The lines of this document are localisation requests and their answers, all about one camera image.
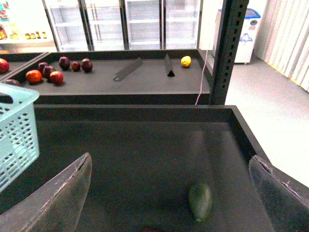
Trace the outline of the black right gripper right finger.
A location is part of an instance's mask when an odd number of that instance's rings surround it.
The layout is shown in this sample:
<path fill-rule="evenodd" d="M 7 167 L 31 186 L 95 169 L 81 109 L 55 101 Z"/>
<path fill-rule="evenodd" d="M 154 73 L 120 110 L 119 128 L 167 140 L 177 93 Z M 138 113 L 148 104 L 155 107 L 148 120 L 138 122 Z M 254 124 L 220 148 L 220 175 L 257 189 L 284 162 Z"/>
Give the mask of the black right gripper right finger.
<path fill-rule="evenodd" d="M 309 188 L 255 155 L 249 174 L 276 232 L 309 230 Z"/>

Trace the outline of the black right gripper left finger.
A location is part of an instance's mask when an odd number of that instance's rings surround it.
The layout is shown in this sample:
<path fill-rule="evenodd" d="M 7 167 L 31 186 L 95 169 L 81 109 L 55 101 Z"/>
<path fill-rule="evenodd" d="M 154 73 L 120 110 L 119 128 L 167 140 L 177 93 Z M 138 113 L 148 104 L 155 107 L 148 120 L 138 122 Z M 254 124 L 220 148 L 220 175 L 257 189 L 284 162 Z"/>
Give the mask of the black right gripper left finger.
<path fill-rule="evenodd" d="M 92 158 L 85 153 L 0 216 L 2 232 L 73 232 L 87 197 Z"/>

